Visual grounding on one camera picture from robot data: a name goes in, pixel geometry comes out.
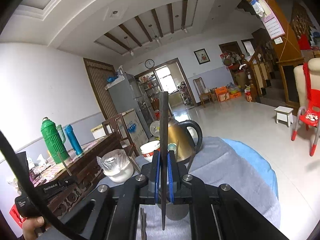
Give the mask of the person's left hand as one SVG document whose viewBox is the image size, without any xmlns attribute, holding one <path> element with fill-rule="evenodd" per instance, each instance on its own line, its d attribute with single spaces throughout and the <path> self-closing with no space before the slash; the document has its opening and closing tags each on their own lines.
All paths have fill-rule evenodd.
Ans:
<svg viewBox="0 0 320 240">
<path fill-rule="evenodd" d="M 35 240 L 37 234 L 35 230 L 44 225 L 44 218 L 42 216 L 36 218 L 27 218 L 22 224 L 23 239 L 24 240 Z"/>
</svg>

